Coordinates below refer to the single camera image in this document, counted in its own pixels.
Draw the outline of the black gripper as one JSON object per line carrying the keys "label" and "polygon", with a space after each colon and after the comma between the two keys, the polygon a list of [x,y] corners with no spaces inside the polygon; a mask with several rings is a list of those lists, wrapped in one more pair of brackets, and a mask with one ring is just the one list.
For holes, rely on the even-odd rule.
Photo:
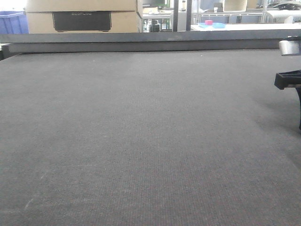
{"label": "black gripper", "polygon": [[276,73],[274,86],[279,90],[288,88],[294,88],[299,98],[299,104],[301,103],[301,71],[289,71]]}

